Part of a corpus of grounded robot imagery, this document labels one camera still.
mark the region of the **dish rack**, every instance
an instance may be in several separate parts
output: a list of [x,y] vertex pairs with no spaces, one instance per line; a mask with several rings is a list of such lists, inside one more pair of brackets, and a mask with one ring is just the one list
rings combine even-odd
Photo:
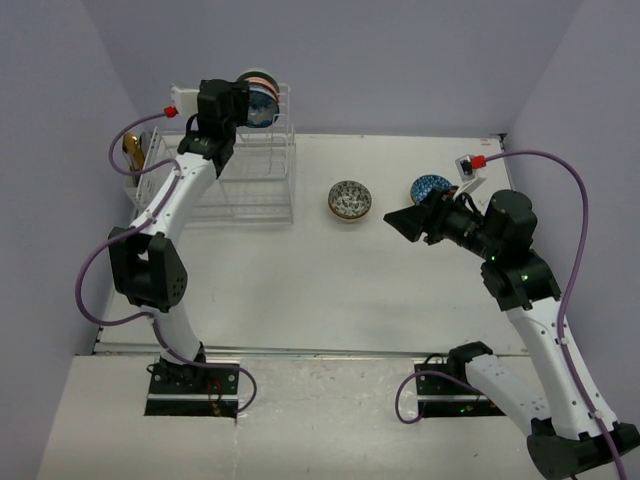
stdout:
[[[239,127],[234,154],[222,175],[194,208],[190,220],[222,223],[293,223],[295,129],[290,122],[290,89],[280,87],[280,113],[267,128]],[[175,157],[184,131],[151,134],[145,168]],[[124,189],[138,210],[145,209],[164,183],[170,165],[147,173],[134,185],[127,177]]]

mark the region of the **gray wall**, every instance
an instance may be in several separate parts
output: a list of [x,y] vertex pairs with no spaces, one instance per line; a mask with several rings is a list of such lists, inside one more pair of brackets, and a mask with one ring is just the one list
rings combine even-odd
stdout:
[[[35,476],[73,355],[95,334],[73,283],[130,214],[106,149],[137,113],[79,1],[2,2],[0,45],[0,478],[19,480]],[[106,262],[93,273],[85,297],[100,312]]]
[[298,131],[444,135],[507,131],[581,3],[84,1],[141,112],[265,66]]
[[[570,161],[591,203],[582,274],[569,308],[600,391],[623,421],[640,425],[640,3],[587,0],[510,130],[508,148],[540,148]],[[545,160],[511,161],[540,218],[536,246],[566,285],[580,228],[572,178]],[[640,476],[640,452],[626,460]]]

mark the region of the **white floor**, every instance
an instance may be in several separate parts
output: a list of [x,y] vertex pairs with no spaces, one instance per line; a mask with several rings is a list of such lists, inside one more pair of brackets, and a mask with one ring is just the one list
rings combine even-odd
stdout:
[[[144,417],[151,357],[74,360],[39,480],[539,480],[525,438],[506,418],[393,413],[397,360],[246,360],[259,383],[239,419]],[[504,363],[539,384],[527,358]],[[247,395],[248,382],[240,390]],[[402,398],[415,414],[415,388]],[[613,479],[611,466],[580,480]]]
[[[382,221],[410,205],[415,178],[459,183],[454,160],[500,151],[496,139],[297,136],[295,223],[187,228],[178,250],[185,296],[207,346],[433,352],[482,340],[497,353],[526,354],[480,276],[481,260],[451,242],[407,242]],[[486,206],[509,188],[502,161],[475,193]],[[365,184],[372,211],[344,223],[327,208],[339,180]],[[131,313],[116,295],[108,318]],[[153,346],[149,325],[108,328],[98,351]]]

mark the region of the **blue plate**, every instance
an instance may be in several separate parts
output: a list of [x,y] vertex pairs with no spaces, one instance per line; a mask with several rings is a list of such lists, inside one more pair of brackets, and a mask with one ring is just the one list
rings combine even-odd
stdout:
[[280,107],[273,94],[261,85],[249,85],[249,115],[247,127],[266,128],[276,120]]
[[427,198],[429,192],[435,187],[450,189],[453,185],[440,175],[423,175],[418,177],[411,185],[411,200],[417,205]]

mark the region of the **purple cable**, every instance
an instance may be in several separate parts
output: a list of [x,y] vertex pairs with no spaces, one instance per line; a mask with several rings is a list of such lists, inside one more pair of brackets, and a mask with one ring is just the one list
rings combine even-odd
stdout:
[[251,374],[251,372],[249,372],[245,368],[242,368],[239,365],[229,365],[227,363],[204,363],[204,362],[194,362],[193,360],[189,360],[188,358],[185,358],[182,355],[176,353],[171,349],[171,347],[169,347],[169,345],[164,340],[164,338],[162,338],[162,334],[160,333],[160,328],[158,328],[157,322],[153,322],[152,327],[153,327],[153,333],[155,333],[156,339],[158,340],[158,343],[160,344],[160,346],[164,348],[169,355],[175,357],[177,360],[180,360],[182,363],[186,365],[191,365],[192,367],[198,367],[198,368],[211,368],[211,369],[224,368],[227,370],[235,370],[237,372],[244,373],[249,379],[249,381],[251,382],[251,385],[253,386],[253,392],[251,393],[251,397],[249,398],[247,403],[245,403],[242,406],[242,408],[239,408],[237,412],[240,413],[245,411],[247,408],[249,408],[249,405],[253,403],[253,401],[256,398],[256,394],[258,393],[258,383],[256,382],[256,379]]
[[451,375],[447,375],[446,373],[437,372],[435,370],[421,370],[419,372],[412,373],[407,378],[405,378],[402,381],[402,383],[400,384],[400,386],[398,387],[398,391],[396,392],[396,400],[395,400],[395,404],[394,404],[395,409],[396,409],[396,417],[398,417],[398,420],[400,420],[405,425],[411,425],[412,423],[416,423],[418,420],[420,420],[423,417],[423,414],[419,413],[415,418],[411,418],[411,419],[408,419],[408,420],[406,418],[404,418],[402,415],[400,415],[400,394],[402,393],[402,390],[404,390],[404,387],[405,387],[405,385],[407,383],[409,383],[414,378],[421,377],[423,375],[431,375],[432,377],[444,378],[445,380],[449,380],[450,382],[455,383],[459,387],[466,388],[467,390],[470,390],[470,391],[472,391],[473,393],[476,393],[476,394],[481,394],[481,392],[479,392],[478,390],[473,388],[468,383],[464,383],[464,382],[458,380],[457,378],[452,377]]
[[[485,160],[490,162],[492,160],[498,160],[499,158],[512,157],[516,155],[533,155],[538,157],[544,157],[549,160],[552,160],[560,165],[562,165],[572,176],[575,178],[576,183],[578,184],[578,188],[580,189],[580,195],[582,197],[582,229],[580,231],[580,241],[578,243],[578,249],[576,251],[576,257],[573,263],[573,269],[571,270],[571,276],[569,277],[569,282],[567,283],[567,288],[565,289],[565,294],[562,297],[560,302],[560,309],[558,311],[558,319],[556,321],[557,324],[557,332],[558,339],[564,338],[564,317],[567,312],[567,307],[569,305],[569,298],[571,297],[571,293],[573,292],[573,287],[576,284],[576,279],[578,278],[578,271],[580,270],[580,263],[582,262],[582,255],[584,253],[584,246],[587,241],[587,229],[589,227],[589,199],[587,197],[587,187],[585,186],[582,178],[578,174],[575,168],[573,168],[569,163],[565,160],[553,155],[551,153],[543,152],[540,150],[518,150],[515,152],[506,152],[499,153],[497,155],[491,155],[487,157]],[[562,355],[564,356],[565,363],[567,364],[567,368],[569,369],[569,373],[571,374],[571,378],[573,379],[578,391],[580,392],[580,396],[584,400],[584,403],[587,405],[589,412],[594,417],[598,428],[602,432],[602,436],[607,442],[607,446],[611,451],[611,457],[615,462],[616,469],[618,470],[618,477],[620,480],[627,480],[627,474],[624,470],[624,465],[622,464],[622,459],[620,458],[620,454],[618,453],[618,449],[611,437],[611,434],[607,430],[607,426],[604,424],[602,419],[596,418],[594,412],[597,410],[594,405],[591,397],[589,397],[589,393],[587,392],[586,387],[582,383],[580,379],[580,375],[576,369],[575,364],[573,363],[573,359],[571,358],[571,352],[569,351],[569,347],[564,344],[560,344],[560,348],[562,350]]]
[[[162,118],[162,117],[165,117],[165,116],[166,116],[165,113],[157,113],[155,115],[148,115],[146,117],[143,117],[143,118],[141,118],[139,120],[136,120],[135,122],[127,125],[122,130],[120,130],[120,132],[118,132],[118,134],[115,136],[115,138],[111,142],[111,145],[109,146],[109,163],[111,164],[111,166],[113,167],[113,169],[116,172],[118,172],[118,173],[120,173],[122,175],[130,176],[130,177],[137,177],[137,176],[140,176],[140,175],[144,175],[145,173],[152,172],[153,170],[155,170],[157,168],[160,168],[160,167],[162,167],[164,165],[167,165],[169,163],[173,164],[174,167],[176,167],[178,170],[180,169],[180,164],[177,162],[177,160],[175,158],[168,158],[166,160],[162,160],[161,162],[155,164],[152,167],[145,168],[145,169],[142,169],[142,170],[138,170],[138,171],[135,171],[135,172],[131,172],[129,170],[125,170],[125,169],[120,168],[118,166],[118,164],[116,163],[115,159],[113,158],[113,152],[115,151],[116,145],[118,144],[118,142],[120,141],[120,138],[122,138],[122,136],[125,133],[127,133],[132,128],[137,127],[141,123],[147,122],[149,120],[155,120],[156,118]],[[162,197],[162,200],[160,200],[160,202],[158,203],[158,206],[152,212],[152,217],[156,217],[158,215],[158,213],[160,213],[160,211],[164,208],[164,206],[167,204],[167,202],[171,198],[171,195],[175,191],[176,187],[178,186],[178,182],[179,181],[180,181],[180,177],[175,175],[173,177],[173,181],[171,182],[171,185],[169,185],[169,189],[167,190],[167,193],[164,195],[164,197]],[[114,326],[117,326],[117,325],[123,325],[125,323],[131,322],[132,320],[135,320],[136,318],[147,317],[147,318],[155,319],[155,317],[153,316],[152,313],[139,312],[139,313],[130,315],[128,317],[122,318],[120,320],[113,320],[113,321],[102,320],[101,318],[98,318],[95,315],[93,315],[91,312],[89,312],[89,310],[87,309],[86,305],[84,304],[84,301],[82,300],[82,283],[84,282],[84,278],[87,275],[87,271],[89,270],[89,267],[94,262],[94,260],[98,257],[98,255],[100,255],[100,253],[102,253],[104,250],[109,248],[109,246],[113,245],[114,243],[126,240],[131,235],[135,235],[136,233],[141,232],[142,230],[147,228],[152,222],[153,222],[153,218],[150,218],[150,219],[146,220],[145,222],[143,222],[138,227],[130,229],[130,230],[127,230],[126,232],[123,232],[120,235],[116,235],[115,237],[112,237],[109,240],[103,242],[102,244],[100,244],[97,248],[95,248],[89,254],[87,259],[84,261],[84,263],[80,267],[80,271],[78,272],[78,276],[76,277],[76,285],[75,285],[76,305],[78,306],[78,310],[80,310],[80,313],[82,313],[82,315],[87,320],[89,320],[90,322],[95,323],[97,325],[100,325],[102,327],[114,327]],[[155,321],[152,322],[152,326],[153,326],[153,332],[155,333],[156,338],[158,339],[158,343],[160,344],[160,346],[162,346],[162,348],[164,348],[170,355],[172,355],[173,357],[175,357],[176,359],[178,359],[182,363],[185,363],[187,365],[191,365],[193,367],[226,368],[226,369],[229,369],[229,370],[235,370],[235,371],[244,373],[249,378],[249,380],[251,381],[251,385],[253,386],[253,392],[251,394],[251,397],[249,398],[249,401],[242,408],[238,409],[238,413],[246,410],[249,407],[249,405],[251,405],[253,403],[253,400],[256,398],[256,394],[258,393],[258,384],[256,382],[255,377],[248,370],[246,370],[246,369],[244,369],[244,368],[242,368],[240,366],[235,366],[235,365],[227,365],[227,364],[221,364],[221,363],[201,363],[201,362],[194,362],[193,360],[189,360],[187,358],[184,358],[181,355],[179,355],[178,353],[174,352],[171,349],[171,347],[169,347],[169,345],[167,345],[167,342],[165,342],[164,338],[162,338],[162,335],[160,334],[160,330],[159,330],[159,328],[157,326],[157,323]]]

